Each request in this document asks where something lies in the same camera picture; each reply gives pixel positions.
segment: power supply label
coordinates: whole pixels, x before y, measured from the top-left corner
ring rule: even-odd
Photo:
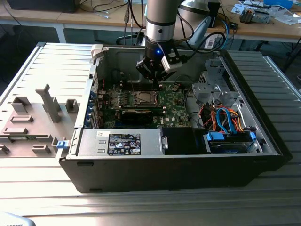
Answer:
[[[141,155],[140,134],[110,134],[108,155]]]

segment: circuit board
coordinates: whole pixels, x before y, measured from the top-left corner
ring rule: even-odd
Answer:
[[[100,95],[104,128],[190,127],[183,106],[183,91],[177,85],[163,85],[159,91],[130,91],[111,87]],[[124,124],[124,113],[144,113],[151,122]]]

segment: floor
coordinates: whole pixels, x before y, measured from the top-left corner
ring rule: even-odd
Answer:
[[[116,38],[123,36],[123,32],[65,29],[65,36],[68,43],[96,44],[101,42],[116,45]],[[37,41],[58,42],[56,31],[53,28],[44,27],[0,26],[0,93],[13,79]],[[258,41],[245,40],[241,50],[252,51],[257,44]],[[270,56],[281,68],[286,61],[289,47],[280,42],[269,42],[262,46],[261,52]],[[301,88],[301,83],[297,81],[300,73],[301,57],[298,57],[285,73],[297,89]]]

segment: motherboard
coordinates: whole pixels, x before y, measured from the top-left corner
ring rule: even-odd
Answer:
[[[100,125],[103,128],[190,127],[180,84],[162,84],[159,90],[139,90],[112,85],[99,91]]]

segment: wooden desk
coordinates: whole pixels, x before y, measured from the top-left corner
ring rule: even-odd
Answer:
[[[105,3],[110,3],[110,0],[92,0],[93,6]],[[114,6],[122,5],[124,4],[123,0],[119,0],[119,2],[113,2],[110,5],[100,6],[96,8],[97,10],[104,10],[107,8],[111,8]],[[86,9],[87,11],[91,11],[90,2],[88,1],[83,6],[83,9]],[[109,10],[108,14],[103,14],[109,16],[109,19],[106,19],[102,16],[99,16],[95,13],[89,13],[85,12],[82,9],[78,9],[76,13],[62,13],[57,21],[59,23],[63,24],[84,24],[84,25],[97,25],[97,26],[113,26],[113,27],[120,27],[122,30],[124,29],[124,15],[126,12],[127,6],[118,7],[115,9]],[[133,12],[135,15],[135,18],[139,24],[142,24],[142,15],[141,15],[141,5],[140,4],[133,4]],[[133,21],[133,27],[138,28],[138,26]]]
[[[222,0],[222,8],[225,11],[226,16],[230,21],[238,24],[238,30],[235,37],[238,39],[248,39],[248,40],[266,40],[266,41],[287,41],[287,42],[297,42],[301,37],[301,24],[287,25],[274,18],[271,19],[269,24],[244,24],[239,20],[239,14],[231,13],[233,6],[237,4],[237,0]],[[301,7],[293,6],[292,11],[301,11]],[[215,32],[221,31],[220,25],[213,29],[208,29],[208,31]]]
[[[93,5],[109,3],[110,0],[92,0]],[[284,41],[284,42],[297,42],[301,37],[301,25],[286,25],[275,19],[271,19],[270,24],[243,24],[239,21],[239,15],[233,14],[231,11],[233,5],[238,3],[237,0],[221,0],[224,11],[229,17],[230,21],[238,23],[238,30],[235,34],[236,39],[246,40],[267,40],[267,41]],[[110,5],[101,6],[98,10],[103,10],[116,5],[121,5],[120,2],[113,2]],[[6,3],[6,6],[10,13],[20,22],[22,25],[28,26],[44,26],[54,27],[58,33],[60,42],[65,43],[64,28],[73,29],[89,29],[89,30],[109,30],[109,31],[123,31],[124,30],[124,14],[126,6],[112,9],[109,11],[109,19],[101,17],[95,13],[85,12],[78,9],[74,14],[67,14],[61,12],[47,12],[47,11],[32,11],[32,10],[12,10]],[[90,10],[90,3],[84,4],[83,6],[87,10]],[[301,8],[293,8],[292,10],[301,11]],[[133,5],[133,11],[138,22],[142,23],[141,17],[141,6],[140,4]],[[13,20],[9,13],[4,9],[3,5],[0,4],[0,24],[15,24],[17,22]],[[134,32],[138,31],[139,28],[133,22]],[[224,32],[222,24],[217,22],[215,28],[208,29],[207,34],[212,32]]]

